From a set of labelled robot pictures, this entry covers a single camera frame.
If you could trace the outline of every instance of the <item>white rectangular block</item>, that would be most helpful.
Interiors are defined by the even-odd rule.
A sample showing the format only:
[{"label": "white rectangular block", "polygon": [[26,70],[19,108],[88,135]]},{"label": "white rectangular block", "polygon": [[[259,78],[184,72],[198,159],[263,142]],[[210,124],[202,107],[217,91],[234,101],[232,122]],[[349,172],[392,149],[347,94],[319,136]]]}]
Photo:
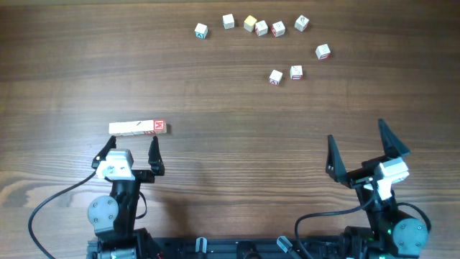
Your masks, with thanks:
[{"label": "white rectangular block", "polygon": [[164,119],[109,124],[109,134],[113,136],[153,135],[155,133],[166,133],[166,129],[166,121]]}]

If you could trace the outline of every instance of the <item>small cube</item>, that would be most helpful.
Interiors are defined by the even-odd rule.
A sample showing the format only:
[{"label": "small cube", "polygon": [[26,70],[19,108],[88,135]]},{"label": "small cube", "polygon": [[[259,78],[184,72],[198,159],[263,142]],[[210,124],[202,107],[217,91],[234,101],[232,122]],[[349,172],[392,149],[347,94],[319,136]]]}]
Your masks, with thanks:
[{"label": "small cube", "polygon": [[302,66],[301,65],[293,65],[290,67],[290,78],[292,80],[300,80],[303,77],[302,73]]},{"label": "small cube", "polygon": [[272,25],[272,33],[273,33],[273,36],[275,37],[279,37],[285,34],[285,30],[286,30],[286,27],[281,21],[276,22]]},{"label": "small cube", "polygon": [[231,29],[235,27],[235,20],[233,19],[233,14],[227,14],[222,16],[224,20],[224,29]]},{"label": "small cube", "polygon": [[208,34],[208,27],[204,24],[198,23],[195,28],[195,36],[204,40]]},{"label": "small cube", "polygon": [[282,78],[282,73],[279,71],[273,70],[272,74],[270,75],[269,82],[271,84],[278,86],[280,84],[281,78]]},{"label": "small cube", "polygon": [[263,35],[266,35],[267,32],[268,32],[268,26],[267,26],[267,23],[265,21],[260,21],[258,23],[256,23],[256,33],[257,33],[257,36],[263,36]]},{"label": "small cube", "polygon": [[316,48],[316,55],[318,56],[319,60],[328,58],[331,54],[331,50],[329,50],[329,46],[327,44],[318,46]]},{"label": "small cube", "polygon": [[244,28],[248,30],[248,32],[252,32],[254,30],[254,25],[256,24],[257,19],[249,15],[245,20],[244,20]]},{"label": "small cube", "polygon": [[295,21],[294,27],[296,29],[300,30],[301,32],[303,32],[307,28],[309,21],[310,20],[307,17],[304,17],[303,15],[300,15],[300,17],[297,19],[297,21]]},{"label": "small cube", "polygon": [[167,125],[164,119],[154,119],[153,120],[153,131],[156,134],[166,133]]}]

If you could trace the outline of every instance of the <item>black cable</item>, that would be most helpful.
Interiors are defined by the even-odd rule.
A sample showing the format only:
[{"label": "black cable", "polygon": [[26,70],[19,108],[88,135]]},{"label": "black cable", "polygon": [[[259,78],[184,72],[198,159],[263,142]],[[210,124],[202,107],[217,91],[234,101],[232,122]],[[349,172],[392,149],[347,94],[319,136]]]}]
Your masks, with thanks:
[{"label": "black cable", "polygon": [[88,176],[87,178],[85,178],[84,180],[82,180],[80,183],[76,183],[74,185],[72,185],[71,187],[67,188],[67,189],[64,189],[56,194],[53,194],[50,198],[48,199],[45,199],[40,205],[37,206],[37,208],[34,209],[34,211],[30,214],[30,218],[29,218],[29,224],[28,224],[28,228],[29,228],[29,234],[30,234],[30,237],[32,238],[32,240],[34,240],[35,244],[38,246],[39,249],[41,249],[41,251],[48,257],[48,258],[51,258],[51,259],[55,259],[48,251],[46,251],[46,249],[42,246],[42,244],[40,244],[40,242],[38,242],[38,239],[37,237],[35,237],[35,234],[34,234],[34,231],[32,230],[32,221],[34,220],[34,217],[36,215],[36,213],[44,206],[46,205],[48,202],[52,201],[54,198],[58,197],[59,195],[61,194],[65,194],[66,192],[70,191],[70,190],[73,190],[77,187],[79,187],[80,185],[86,183],[87,181],[89,181],[91,178],[93,178],[93,176],[96,175],[96,172],[94,171],[94,173],[92,173],[90,176]]},{"label": "black cable", "polygon": [[294,233],[295,233],[295,239],[297,240],[297,243],[299,244],[299,247],[302,250],[303,254],[306,255],[307,258],[314,259],[313,256],[302,245],[302,242],[300,241],[300,238],[299,238],[299,229],[298,228],[299,228],[299,223],[302,220],[308,219],[308,218],[311,218],[311,217],[337,216],[337,215],[344,215],[344,214],[350,214],[350,213],[353,213],[353,212],[357,212],[357,211],[365,209],[367,206],[369,206],[369,204],[371,204],[371,202],[374,201],[374,197],[375,197],[375,192],[372,193],[371,198],[368,201],[366,201],[365,204],[362,204],[361,206],[355,207],[353,209],[347,209],[347,210],[338,211],[338,212],[312,213],[312,214],[307,214],[307,215],[304,215],[304,216],[301,216],[300,218],[298,218],[297,221],[295,222]]},{"label": "black cable", "polygon": [[412,209],[416,210],[419,213],[419,215],[422,216],[423,221],[425,221],[425,225],[426,225],[426,229],[428,230],[428,234],[430,233],[430,231],[431,231],[431,221],[430,221],[430,218],[428,218],[428,216],[426,216],[425,212],[423,212],[421,209],[419,209],[416,205],[412,205],[412,204],[409,204],[407,202],[400,202],[400,203],[396,204],[396,206],[409,206]]},{"label": "black cable", "polygon": [[136,219],[141,219],[143,218],[145,215],[147,215],[147,201],[145,200],[145,196],[142,192],[139,192],[139,195],[142,197],[142,199],[144,200],[144,204],[145,204],[145,212],[140,214],[139,216],[136,217]]}]

